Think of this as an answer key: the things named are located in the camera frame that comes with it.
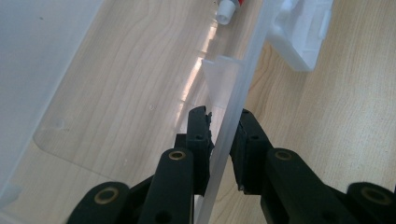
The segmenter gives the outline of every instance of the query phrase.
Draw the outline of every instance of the wooden surface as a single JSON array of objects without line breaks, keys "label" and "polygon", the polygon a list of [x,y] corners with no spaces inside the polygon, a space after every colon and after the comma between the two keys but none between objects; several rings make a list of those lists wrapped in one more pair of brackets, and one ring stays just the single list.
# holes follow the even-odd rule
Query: wooden surface
[{"label": "wooden surface", "polygon": [[[61,223],[94,185],[110,179],[133,185],[153,173],[161,150],[183,131],[186,112],[207,102],[199,60],[219,53],[241,58],[251,30],[199,20],[202,13],[213,16],[213,2],[199,10],[190,7],[192,0],[181,2],[178,8],[158,1],[105,2],[12,179],[22,186],[20,198],[3,215]],[[260,1],[251,2],[245,10],[254,15]],[[388,189],[396,183],[394,11],[394,1],[335,0],[315,72],[292,72],[265,45],[251,84],[246,108],[273,145],[298,152],[341,191],[362,180]],[[147,15],[168,24],[167,32]],[[250,24],[243,10],[238,16]],[[192,35],[189,23],[203,35]],[[239,47],[227,50],[233,43]],[[236,191],[228,162],[211,223],[263,222],[259,198]]]},{"label": "wooden surface", "polygon": [[[369,181],[396,184],[395,1],[334,1],[317,68],[295,73],[268,45],[246,108],[275,147],[300,154],[345,192]],[[264,223],[260,198],[236,190],[230,161],[212,223]]]}]

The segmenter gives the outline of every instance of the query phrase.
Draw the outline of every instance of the white plastic object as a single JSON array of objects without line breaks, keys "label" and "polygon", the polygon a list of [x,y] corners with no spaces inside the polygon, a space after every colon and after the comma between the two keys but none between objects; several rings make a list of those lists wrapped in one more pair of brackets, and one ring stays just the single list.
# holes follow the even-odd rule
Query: white plastic object
[{"label": "white plastic object", "polygon": [[214,62],[202,60],[209,98],[213,105],[227,108],[236,76],[242,65],[242,61],[225,56],[218,56]]},{"label": "white plastic object", "polygon": [[216,14],[216,21],[221,25],[227,25],[230,23],[233,13],[235,12],[236,6],[233,1],[222,0],[219,4],[219,10]]},{"label": "white plastic object", "polygon": [[285,0],[267,40],[295,71],[313,71],[332,15],[332,0]]}]

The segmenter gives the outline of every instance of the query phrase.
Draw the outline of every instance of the clear plastic container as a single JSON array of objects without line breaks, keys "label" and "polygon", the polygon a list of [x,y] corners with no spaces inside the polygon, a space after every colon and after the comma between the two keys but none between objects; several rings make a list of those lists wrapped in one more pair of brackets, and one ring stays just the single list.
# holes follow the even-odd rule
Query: clear plastic container
[{"label": "clear plastic container", "polygon": [[195,221],[207,223],[282,2],[247,0],[226,26],[213,1],[100,2],[67,72],[56,74],[63,80],[7,184],[15,197],[0,221],[61,223],[97,184],[139,183],[186,132],[190,109],[206,105],[216,147]]}]

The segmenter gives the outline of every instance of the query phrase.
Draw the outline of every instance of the plastic lid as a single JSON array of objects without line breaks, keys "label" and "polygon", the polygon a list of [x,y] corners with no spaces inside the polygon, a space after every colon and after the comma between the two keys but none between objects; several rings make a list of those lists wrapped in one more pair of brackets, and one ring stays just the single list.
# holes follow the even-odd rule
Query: plastic lid
[{"label": "plastic lid", "polygon": [[233,13],[235,12],[235,4],[230,0],[222,0],[219,5],[219,10],[216,15],[216,21],[221,25],[227,25],[231,18],[233,17]]}]

